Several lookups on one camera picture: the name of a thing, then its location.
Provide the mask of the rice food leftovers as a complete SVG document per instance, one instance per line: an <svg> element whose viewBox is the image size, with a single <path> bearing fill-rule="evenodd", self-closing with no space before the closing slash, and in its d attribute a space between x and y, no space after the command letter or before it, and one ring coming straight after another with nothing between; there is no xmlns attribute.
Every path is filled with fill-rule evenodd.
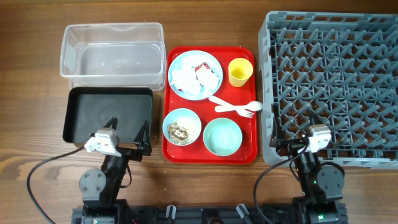
<svg viewBox="0 0 398 224"><path fill-rule="evenodd" d="M170 141L185 146L192 143L200 133L200 127L193 118L181 117L167 125Z"/></svg>

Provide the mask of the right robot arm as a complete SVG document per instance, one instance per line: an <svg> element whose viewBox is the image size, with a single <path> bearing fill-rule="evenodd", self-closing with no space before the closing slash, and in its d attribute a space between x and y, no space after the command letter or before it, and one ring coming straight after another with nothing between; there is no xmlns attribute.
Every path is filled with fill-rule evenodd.
<svg viewBox="0 0 398 224"><path fill-rule="evenodd" d="M292 200L289 211L291 223L344 223L346 218L338 201L343 198L344 169L334 162L318 158L318 151L327 147L331 130L314 114L308 133L300 138L287 139L279 118L274 118L270 146L285 149L289 164L295 166L296 177L303 195Z"/></svg>

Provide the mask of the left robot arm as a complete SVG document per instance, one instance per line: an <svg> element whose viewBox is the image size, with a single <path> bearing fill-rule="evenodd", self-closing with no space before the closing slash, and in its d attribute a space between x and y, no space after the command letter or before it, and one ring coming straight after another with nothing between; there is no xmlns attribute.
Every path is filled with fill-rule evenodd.
<svg viewBox="0 0 398 224"><path fill-rule="evenodd" d="M74 211L72 223L139 223L126 200L118 200L123 188L123 177L130 174L129 161L140 162L143 156L150 156L149 122L144 121L133 143L135 149L119 146L116 132L118 119L111 118L97 132L90 134L84 148L88 152L98 151L105 155L99 169L90 169L80 178L79 188L83 194L83 210Z"/></svg>

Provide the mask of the yellow plastic cup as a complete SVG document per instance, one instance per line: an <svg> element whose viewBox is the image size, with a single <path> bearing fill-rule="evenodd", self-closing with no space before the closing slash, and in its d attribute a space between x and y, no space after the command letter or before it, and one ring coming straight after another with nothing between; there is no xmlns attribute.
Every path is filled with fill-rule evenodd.
<svg viewBox="0 0 398 224"><path fill-rule="evenodd" d="M229 83L233 87L242 87L252 76L254 67L245 58L235 58L228 65Z"/></svg>

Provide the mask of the white napkin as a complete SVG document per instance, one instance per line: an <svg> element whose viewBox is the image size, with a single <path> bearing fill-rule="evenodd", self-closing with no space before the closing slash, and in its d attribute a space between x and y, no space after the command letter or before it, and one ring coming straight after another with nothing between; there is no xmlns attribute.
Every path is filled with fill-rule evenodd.
<svg viewBox="0 0 398 224"><path fill-rule="evenodd" d="M177 90L190 95L199 95L201 91L214 91L220 82L219 76L215 72L202 67L195 72L195 67L185 67L171 72L170 84Z"/></svg>

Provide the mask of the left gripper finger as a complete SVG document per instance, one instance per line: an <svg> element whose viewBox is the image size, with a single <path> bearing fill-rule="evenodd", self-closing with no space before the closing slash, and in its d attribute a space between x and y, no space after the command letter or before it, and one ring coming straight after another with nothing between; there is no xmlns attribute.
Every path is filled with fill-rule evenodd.
<svg viewBox="0 0 398 224"><path fill-rule="evenodd" d="M150 148L150 131L148 120L144 121L133 142L137 148Z"/></svg>
<svg viewBox="0 0 398 224"><path fill-rule="evenodd" d="M103 129L115 131L118 125L117 117L112 117L104 126Z"/></svg>

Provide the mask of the green bowl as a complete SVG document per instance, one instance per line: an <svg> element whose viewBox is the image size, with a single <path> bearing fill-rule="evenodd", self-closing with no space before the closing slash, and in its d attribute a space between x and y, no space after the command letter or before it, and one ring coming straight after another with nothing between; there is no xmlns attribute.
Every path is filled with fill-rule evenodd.
<svg viewBox="0 0 398 224"><path fill-rule="evenodd" d="M238 151L243 141L241 128L231 119L216 118L203 131L205 147L214 155L231 156Z"/></svg>

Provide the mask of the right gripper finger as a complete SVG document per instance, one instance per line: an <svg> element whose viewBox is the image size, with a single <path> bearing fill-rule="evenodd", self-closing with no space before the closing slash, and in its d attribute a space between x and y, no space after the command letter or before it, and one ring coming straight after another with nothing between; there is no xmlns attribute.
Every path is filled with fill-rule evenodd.
<svg viewBox="0 0 398 224"><path fill-rule="evenodd" d="M280 129L279 119L277 117L274 117L271 138L269 143L270 147L279 147L279 129Z"/></svg>
<svg viewBox="0 0 398 224"><path fill-rule="evenodd" d="M318 117L318 115L315 114L314 112L310 112L309 118L310 118L310 125L311 126L316 126L316 127L323 126L323 122Z"/></svg>

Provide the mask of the red snack wrapper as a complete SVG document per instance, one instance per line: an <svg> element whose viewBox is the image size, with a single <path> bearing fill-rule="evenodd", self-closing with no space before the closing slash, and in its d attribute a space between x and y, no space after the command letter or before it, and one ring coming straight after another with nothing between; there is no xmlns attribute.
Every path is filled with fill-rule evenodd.
<svg viewBox="0 0 398 224"><path fill-rule="evenodd" d="M205 67L206 69L209 69L211 72L213 72L212 69L210 68L210 66L206 62L203 62L202 64L195 67L195 72L197 72L202 67Z"/></svg>

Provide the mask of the light blue plate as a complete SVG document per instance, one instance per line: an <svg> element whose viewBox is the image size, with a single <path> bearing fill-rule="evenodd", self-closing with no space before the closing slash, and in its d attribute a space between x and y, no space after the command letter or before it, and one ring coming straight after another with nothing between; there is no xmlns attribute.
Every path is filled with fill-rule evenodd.
<svg viewBox="0 0 398 224"><path fill-rule="evenodd" d="M206 62L210 68L212 69L213 72L215 72L219 78L220 82L218 84L218 87L214 91L209 91L209 92L203 92L197 96L195 95L190 95L188 93L184 93L182 91L177 90L174 86L170 84L171 82L171 72L173 70L180 70L185 67L197 67L198 65L202 64L203 62ZM223 69L221 68L221 64L219 61L212 56L211 54L201 51L201 50L189 50L184 53L181 53L180 55L176 56L173 60L172 63L169 67L168 71L168 81L171 89L180 97L186 99L186 100L192 100L192 101L198 101L198 100L204 100L205 98L208 98L211 95L214 95L218 89L220 88L222 82L223 82Z"/></svg>

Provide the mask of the blue bowl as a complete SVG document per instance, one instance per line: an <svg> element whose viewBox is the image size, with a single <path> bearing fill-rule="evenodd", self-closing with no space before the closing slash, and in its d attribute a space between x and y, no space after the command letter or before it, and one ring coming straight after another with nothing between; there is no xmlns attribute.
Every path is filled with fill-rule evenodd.
<svg viewBox="0 0 398 224"><path fill-rule="evenodd" d="M200 121L199 116L195 112L193 112L192 110L187 109L187 108L178 108L176 110L173 110L164 118L164 121L163 121L163 124L162 124L164 137L166 138L166 140L169 143L171 143L173 145L176 145L176 144L174 144L174 143L172 143L170 141L169 135L167 133L167 125L170 124L172 121L174 121L174 120L176 120L178 118L181 118L181 117L193 118L197 122L197 124L199 125L200 133L201 133L201 121Z"/></svg>

